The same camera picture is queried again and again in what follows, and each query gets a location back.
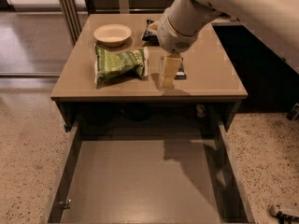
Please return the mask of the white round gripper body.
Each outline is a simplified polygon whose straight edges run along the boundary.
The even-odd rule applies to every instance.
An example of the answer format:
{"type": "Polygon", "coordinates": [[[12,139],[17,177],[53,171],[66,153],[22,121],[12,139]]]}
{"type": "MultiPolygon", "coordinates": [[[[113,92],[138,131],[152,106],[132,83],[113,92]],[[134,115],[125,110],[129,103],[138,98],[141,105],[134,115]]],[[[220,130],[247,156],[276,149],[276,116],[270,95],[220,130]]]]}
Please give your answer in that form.
{"type": "Polygon", "coordinates": [[[184,9],[167,8],[158,22],[160,47],[167,52],[185,52],[196,41],[200,22],[184,9]]]}

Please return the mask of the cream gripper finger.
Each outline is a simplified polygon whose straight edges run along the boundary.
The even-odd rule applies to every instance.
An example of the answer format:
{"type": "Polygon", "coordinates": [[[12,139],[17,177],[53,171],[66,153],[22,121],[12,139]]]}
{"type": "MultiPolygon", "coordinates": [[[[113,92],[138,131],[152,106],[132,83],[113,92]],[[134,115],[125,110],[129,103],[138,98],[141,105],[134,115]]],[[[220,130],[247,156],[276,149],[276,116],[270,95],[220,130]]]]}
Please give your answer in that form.
{"type": "Polygon", "coordinates": [[[147,31],[157,35],[158,34],[158,24],[159,22],[157,21],[149,21],[148,25],[147,25],[147,31]]]}
{"type": "Polygon", "coordinates": [[[160,71],[160,87],[162,89],[173,87],[173,82],[181,63],[182,58],[179,53],[170,53],[162,58],[160,71]]]}

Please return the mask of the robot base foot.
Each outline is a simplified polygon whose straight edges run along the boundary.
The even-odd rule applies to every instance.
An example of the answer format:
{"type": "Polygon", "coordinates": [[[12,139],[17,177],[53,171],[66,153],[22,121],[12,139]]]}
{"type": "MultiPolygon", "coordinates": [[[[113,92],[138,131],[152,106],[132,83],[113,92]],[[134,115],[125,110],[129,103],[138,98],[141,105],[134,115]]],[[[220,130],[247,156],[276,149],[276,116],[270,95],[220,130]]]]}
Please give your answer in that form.
{"type": "Polygon", "coordinates": [[[284,224],[285,221],[287,221],[288,224],[292,224],[293,222],[299,222],[298,210],[284,208],[278,204],[273,204],[270,207],[270,214],[272,217],[277,218],[280,224],[284,224]]]}

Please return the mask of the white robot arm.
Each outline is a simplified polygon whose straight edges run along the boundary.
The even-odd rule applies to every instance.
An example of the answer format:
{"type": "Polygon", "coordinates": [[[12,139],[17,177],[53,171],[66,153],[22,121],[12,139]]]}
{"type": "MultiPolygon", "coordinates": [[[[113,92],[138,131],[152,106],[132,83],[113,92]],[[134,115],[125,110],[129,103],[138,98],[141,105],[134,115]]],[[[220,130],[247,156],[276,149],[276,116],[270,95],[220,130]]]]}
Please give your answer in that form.
{"type": "Polygon", "coordinates": [[[187,51],[222,13],[238,19],[299,73],[299,0],[175,0],[157,22],[160,47],[169,53],[187,51]]]}

